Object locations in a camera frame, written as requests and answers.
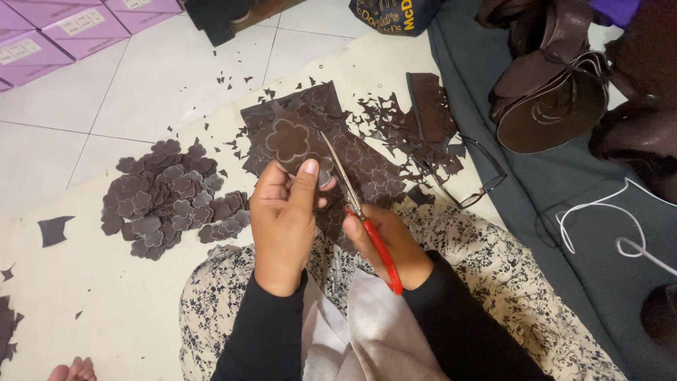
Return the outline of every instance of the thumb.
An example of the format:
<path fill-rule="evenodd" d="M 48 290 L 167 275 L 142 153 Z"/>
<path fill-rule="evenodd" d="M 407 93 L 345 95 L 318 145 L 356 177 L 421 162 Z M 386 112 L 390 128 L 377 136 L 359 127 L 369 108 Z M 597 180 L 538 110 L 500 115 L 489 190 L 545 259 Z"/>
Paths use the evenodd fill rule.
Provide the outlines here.
<path fill-rule="evenodd" d="M 362 226 L 359 218 L 352 214 L 346 216 L 343 220 L 343 230 L 353 242 L 355 249 L 359 251 L 362 258 L 371 262 L 372 266 L 380 263 L 380 260 L 376 260 L 378 258 L 378 252 L 376 252 L 376 248 L 374 247 L 371 238 L 369 238 L 367 231 L 364 230 L 364 226 Z"/>
<path fill-rule="evenodd" d="M 301 164 L 289 196 L 289 205 L 292 208 L 300 212 L 313 212 L 315 187 L 318 185 L 319 172 L 320 164 L 315 159 L 308 159 Z"/>

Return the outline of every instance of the scissors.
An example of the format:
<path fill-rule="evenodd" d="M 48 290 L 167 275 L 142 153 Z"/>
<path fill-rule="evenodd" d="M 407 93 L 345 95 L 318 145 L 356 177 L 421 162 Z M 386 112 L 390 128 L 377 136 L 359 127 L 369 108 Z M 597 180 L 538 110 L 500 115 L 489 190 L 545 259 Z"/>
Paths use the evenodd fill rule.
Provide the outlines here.
<path fill-rule="evenodd" d="M 343 169 L 343 166 L 341 165 L 341 162 L 339 161 L 339 158 L 336 155 L 336 151 L 334 151 L 332 145 L 329 143 L 329 139 L 327 139 L 326 135 L 324 135 L 324 132 L 322 131 L 320 131 L 320 135 L 322 136 L 322 139 L 324 139 L 324 143 L 327 144 L 329 152 L 332 154 L 334 169 L 335 172 L 338 172 L 337 173 L 338 187 L 341 188 L 343 195 L 348 201 L 348 204 L 345 206 L 346 214 L 352 214 L 353 216 L 359 218 L 360 221 L 362 221 L 362 226 L 364 227 L 364 230 L 366 230 L 369 239 L 372 241 L 372 244 L 374 245 L 376 251 L 378 252 L 378 256 L 380 256 L 381 262 L 383 262 L 383 265 L 388 271 L 388 276 L 390 277 L 390 281 L 392 283 L 386 282 L 386 284 L 395 295 L 402 295 L 402 282 L 399 280 L 397 268 L 395 267 L 393 258 L 390 256 L 388 248 L 385 246 L 385 243 L 383 243 L 383 240 L 378 234 L 378 231 L 376 231 L 376 228 L 374 228 L 374 225 L 372 224 L 371 220 L 369 220 L 369 218 L 367 218 L 362 213 L 362 206 L 359 203 L 357 194 L 355 193 L 353 187 L 350 185 L 350 181 L 348 181 L 348 176 L 345 174 L 345 170 Z"/>

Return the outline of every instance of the white tiled floor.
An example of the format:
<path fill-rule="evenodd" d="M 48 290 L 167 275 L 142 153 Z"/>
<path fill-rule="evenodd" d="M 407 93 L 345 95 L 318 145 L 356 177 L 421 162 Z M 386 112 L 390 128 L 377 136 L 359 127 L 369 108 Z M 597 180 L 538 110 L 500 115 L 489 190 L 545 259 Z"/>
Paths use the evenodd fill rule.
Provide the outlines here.
<path fill-rule="evenodd" d="M 0 94 L 0 220 L 369 32 L 348 2 L 306 0 L 218 48 L 175 16 Z"/>

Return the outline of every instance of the floral patterned pants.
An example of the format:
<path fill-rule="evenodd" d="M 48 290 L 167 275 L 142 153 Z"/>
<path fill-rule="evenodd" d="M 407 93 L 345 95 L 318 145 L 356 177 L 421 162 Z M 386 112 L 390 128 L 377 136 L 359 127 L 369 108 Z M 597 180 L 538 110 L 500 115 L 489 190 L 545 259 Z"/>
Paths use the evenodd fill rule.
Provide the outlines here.
<path fill-rule="evenodd" d="M 578 317 L 562 302 L 531 251 L 510 233 L 455 207 L 422 205 L 398 212 L 423 249 L 436 249 L 484 309 L 557 380 L 625 380 Z M 207 381 L 228 340 L 254 269 L 253 245 L 217 246 L 186 282 L 179 305 L 179 359 L 187 381 Z M 323 235 L 315 238 L 308 271 L 347 314 L 348 289 L 360 268 L 374 274 Z"/>

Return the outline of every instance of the lavender box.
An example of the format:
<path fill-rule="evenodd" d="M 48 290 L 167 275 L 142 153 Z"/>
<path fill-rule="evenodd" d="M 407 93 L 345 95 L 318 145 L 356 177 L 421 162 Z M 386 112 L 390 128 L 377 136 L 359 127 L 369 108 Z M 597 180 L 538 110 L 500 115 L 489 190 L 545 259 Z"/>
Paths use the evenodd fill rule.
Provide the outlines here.
<path fill-rule="evenodd" d="M 42 32 L 76 60 L 129 37 L 127 29 L 103 4 L 46 26 Z"/>
<path fill-rule="evenodd" d="M 182 12 L 176 0 L 104 0 L 104 4 L 133 35 Z"/>
<path fill-rule="evenodd" d="M 0 41 L 11 39 L 35 29 L 26 19 L 21 17 L 9 5 L 0 1 Z"/>
<path fill-rule="evenodd" d="M 13 86 L 0 78 L 0 93 L 1 92 L 6 92 L 7 90 L 11 89 Z"/>
<path fill-rule="evenodd" d="M 100 4 L 99 0 L 2 0 L 38 28 Z"/>
<path fill-rule="evenodd" d="M 0 78 L 15 86 L 25 85 L 72 63 L 71 57 L 38 31 L 0 42 Z"/>

